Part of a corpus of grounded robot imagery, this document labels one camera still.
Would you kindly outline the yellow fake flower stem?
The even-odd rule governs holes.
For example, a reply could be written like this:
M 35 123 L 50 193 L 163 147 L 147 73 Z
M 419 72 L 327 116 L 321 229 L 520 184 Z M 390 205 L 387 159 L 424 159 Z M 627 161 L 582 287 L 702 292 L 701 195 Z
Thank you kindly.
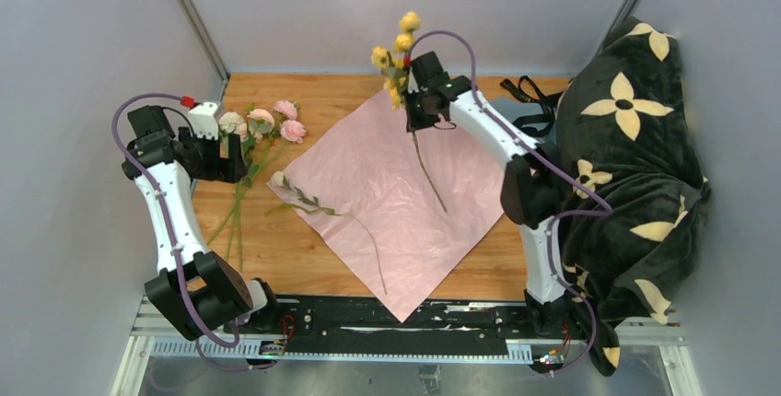
M 395 110 L 410 108 L 406 96 L 410 94 L 411 67 L 409 52 L 416 40 L 415 33 L 421 28 L 422 20 L 417 13 L 405 13 L 399 23 L 399 33 L 392 49 L 376 46 L 372 49 L 370 61 L 384 77 L 383 88 L 388 92 Z

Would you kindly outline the pink fake flower stem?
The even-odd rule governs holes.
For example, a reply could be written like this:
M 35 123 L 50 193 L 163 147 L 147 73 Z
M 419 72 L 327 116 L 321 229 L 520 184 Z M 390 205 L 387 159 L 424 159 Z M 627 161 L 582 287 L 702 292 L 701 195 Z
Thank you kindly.
M 223 150 L 228 138 L 239 138 L 240 156 L 248 173 L 239 178 L 234 189 L 233 204 L 226 217 L 217 225 L 208 242 L 212 242 L 225 226 L 231 226 L 228 241 L 240 237 L 240 203 L 256 178 L 289 144 L 301 144 L 306 127 L 299 120 L 300 105 L 295 101 L 278 100 L 269 110 L 249 104 L 244 111 L 227 111 L 218 118 L 219 137 Z

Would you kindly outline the small bud leafy sprig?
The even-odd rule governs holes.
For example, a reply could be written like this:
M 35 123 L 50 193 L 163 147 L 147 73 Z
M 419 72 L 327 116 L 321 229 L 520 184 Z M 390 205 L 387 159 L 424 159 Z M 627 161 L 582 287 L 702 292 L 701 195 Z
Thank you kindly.
M 385 295 L 388 294 L 388 287 L 383 273 L 380 250 L 377 240 L 366 225 L 353 213 L 345 212 L 340 213 L 336 209 L 326 206 L 320 202 L 320 199 L 314 195 L 307 195 L 302 189 L 293 184 L 290 179 L 285 175 L 282 170 L 276 171 L 270 178 L 270 183 L 275 188 L 280 188 L 283 191 L 293 194 L 295 198 L 292 202 L 284 202 L 269 211 L 269 214 L 277 210 L 290 209 L 303 212 L 305 215 L 326 215 L 329 217 L 340 217 L 349 219 L 357 224 L 368 237 L 375 256 L 375 263 L 377 272 L 379 274 L 379 280 L 382 287 L 382 291 Z

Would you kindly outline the pink wrapping paper sheet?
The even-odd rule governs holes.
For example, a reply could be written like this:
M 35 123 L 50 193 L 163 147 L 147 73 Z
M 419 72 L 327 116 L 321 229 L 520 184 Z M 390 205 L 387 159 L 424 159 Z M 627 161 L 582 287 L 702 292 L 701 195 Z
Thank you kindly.
M 405 130 L 403 112 L 380 91 L 331 127 L 282 171 L 307 195 L 355 214 L 305 215 L 326 245 L 399 321 L 406 320 L 502 215 L 503 171 L 468 133 Z

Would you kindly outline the white fake rose stem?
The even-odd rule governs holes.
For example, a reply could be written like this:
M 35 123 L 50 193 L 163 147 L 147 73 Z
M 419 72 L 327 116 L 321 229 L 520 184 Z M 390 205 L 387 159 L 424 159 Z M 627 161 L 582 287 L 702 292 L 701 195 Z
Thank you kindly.
M 256 145 L 255 139 L 251 136 L 250 126 L 247 120 L 239 113 L 229 111 L 225 113 L 219 120 L 219 126 L 221 132 L 226 138 L 229 138 L 232 134 L 239 137 L 240 142 L 240 155 L 247 169 L 250 169 L 253 164 L 253 151 Z M 230 255 L 234 253 L 236 255 L 236 263 L 238 270 L 243 271 L 243 233 L 242 233 L 242 218 L 241 218 L 241 200 L 251 186 L 250 175 L 247 174 L 241 178 L 236 184 L 234 190 L 234 203 L 231 211 L 228 214 L 227 221 L 230 224 L 227 237 L 227 251 L 226 259 L 230 259 Z

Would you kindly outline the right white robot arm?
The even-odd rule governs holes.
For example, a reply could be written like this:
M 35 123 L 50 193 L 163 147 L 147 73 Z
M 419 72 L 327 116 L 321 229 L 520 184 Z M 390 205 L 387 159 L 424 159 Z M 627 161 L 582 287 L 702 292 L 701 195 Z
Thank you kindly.
M 450 123 L 476 139 L 503 169 L 499 201 L 519 227 L 527 261 L 526 325 L 538 338 L 551 337 L 567 312 L 554 223 L 565 193 L 565 180 L 553 170 L 560 161 L 557 148 L 524 134 L 469 77 L 450 76 L 434 52 L 404 57 L 402 63 L 408 74 L 402 93 L 408 132 Z

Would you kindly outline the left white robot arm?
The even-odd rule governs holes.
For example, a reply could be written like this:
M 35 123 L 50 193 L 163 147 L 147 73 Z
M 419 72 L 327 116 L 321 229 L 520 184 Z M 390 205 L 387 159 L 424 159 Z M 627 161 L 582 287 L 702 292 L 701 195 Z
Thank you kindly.
M 273 290 L 259 278 L 243 279 L 208 247 L 192 205 L 192 181 L 238 183 L 247 175 L 240 138 L 220 138 L 220 103 L 184 97 L 181 105 L 187 111 L 179 129 L 163 106 L 127 114 L 134 139 L 123 148 L 122 171 L 145 199 L 157 244 L 157 275 L 146 282 L 146 297 L 189 341 L 243 319 L 260 334 L 273 333 L 283 313 Z

